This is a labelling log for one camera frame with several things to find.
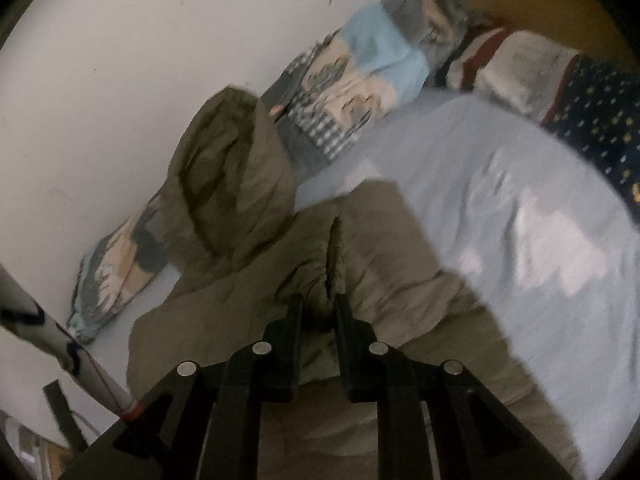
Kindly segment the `olive green puffer jacket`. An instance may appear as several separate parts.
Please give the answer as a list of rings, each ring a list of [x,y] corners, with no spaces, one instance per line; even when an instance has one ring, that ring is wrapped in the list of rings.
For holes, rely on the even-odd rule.
[[[340,384],[326,256],[343,230],[338,280],[355,318],[408,358],[467,365],[536,439],[549,468],[524,460],[512,434],[484,412],[459,429],[480,456],[462,456],[469,478],[580,479],[585,471],[566,422],[552,408],[464,279],[438,261],[396,185],[367,181],[296,210],[293,167],[267,107],[224,89],[179,141],[160,190],[170,262],[167,299],[134,323],[127,382],[149,392],[185,360],[224,362],[303,300],[300,390],[292,408],[268,408],[263,479],[371,479],[378,412],[350,404]]]

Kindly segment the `light blue cloud bedsheet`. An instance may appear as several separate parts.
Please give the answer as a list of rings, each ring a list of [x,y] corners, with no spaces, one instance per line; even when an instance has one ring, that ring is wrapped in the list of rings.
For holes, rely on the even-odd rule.
[[[468,96],[421,96],[297,192],[297,209],[367,181],[396,185],[440,264],[496,320],[510,355],[566,422],[600,479],[639,417],[639,233],[558,140]],[[129,389],[138,318],[178,282],[171,263],[99,345]]]

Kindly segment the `white patterned pole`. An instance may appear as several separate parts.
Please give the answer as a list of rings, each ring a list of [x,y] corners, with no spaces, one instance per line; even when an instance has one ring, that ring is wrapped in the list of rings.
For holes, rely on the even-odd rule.
[[[1,267],[1,326],[53,356],[74,382],[107,411],[133,420],[142,405]]]

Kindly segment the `colourful patchwork rolled quilt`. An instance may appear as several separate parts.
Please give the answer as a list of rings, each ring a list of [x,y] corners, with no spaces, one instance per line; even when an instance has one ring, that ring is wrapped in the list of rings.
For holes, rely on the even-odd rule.
[[[382,0],[297,55],[262,95],[298,182],[415,100],[487,13],[463,0]],[[90,344],[168,261],[153,196],[81,259],[67,328]]]

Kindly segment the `navy dotted pillow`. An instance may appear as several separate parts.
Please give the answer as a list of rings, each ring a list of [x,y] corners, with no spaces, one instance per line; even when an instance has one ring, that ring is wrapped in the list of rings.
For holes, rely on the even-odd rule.
[[[639,77],[580,56],[542,126],[603,174],[639,222]]]

